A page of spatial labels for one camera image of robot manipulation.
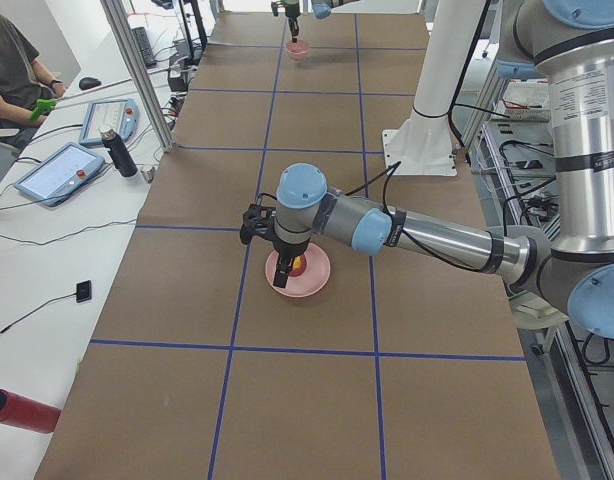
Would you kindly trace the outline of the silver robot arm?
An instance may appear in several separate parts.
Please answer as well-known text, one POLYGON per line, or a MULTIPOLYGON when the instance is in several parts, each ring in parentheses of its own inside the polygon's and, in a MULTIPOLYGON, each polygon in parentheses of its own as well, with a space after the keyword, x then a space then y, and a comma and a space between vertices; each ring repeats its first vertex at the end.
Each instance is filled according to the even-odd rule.
POLYGON ((478 229, 343 192, 316 166, 297 163, 282 172, 276 205, 263 215, 274 248, 269 284, 304 296, 322 287, 328 273, 311 244, 322 234, 368 255, 395 247, 498 275, 614 339, 614 1, 504 2, 498 61, 506 77, 548 84, 554 238, 510 223, 499 193, 489 196, 496 224, 478 229))
MULTIPOLYGON (((344 6, 346 4, 351 4, 355 2, 355 0, 317 0, 311 1, 312 13, 317 19, 325 19, 327 18, 331 12, 344 6)), ((299 38, 299 22, 298 18, 301 16, 301 6, 299 0, 279 0, 279 1, 271 1, 270 8, 272 14, 275 17, 279 16, 279 12, 283 11, 284 15, 287 19, 288 27, 291 35, 291 42, 297 43, 299 38)))

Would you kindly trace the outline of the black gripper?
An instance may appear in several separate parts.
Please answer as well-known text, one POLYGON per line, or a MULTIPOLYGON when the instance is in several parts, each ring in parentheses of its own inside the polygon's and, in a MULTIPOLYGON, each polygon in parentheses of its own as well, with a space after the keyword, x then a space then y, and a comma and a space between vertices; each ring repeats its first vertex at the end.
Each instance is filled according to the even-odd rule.
POLYGON ((291 243, 276 237, 272 243, 279 255, 276 261, 272 285, 278 288, 285 288, 293 268, 293 258, 299 257, 306 252, 310 238, 307 237, 299 243, 291 243))
POLYGON ((300 3, 299 2, 286 2, 285 3, 285 16, 289 19, 289 29, 291 33, 291 42, 296 43, 299 37, 299 23, 298 18, 300 16, 300 3))

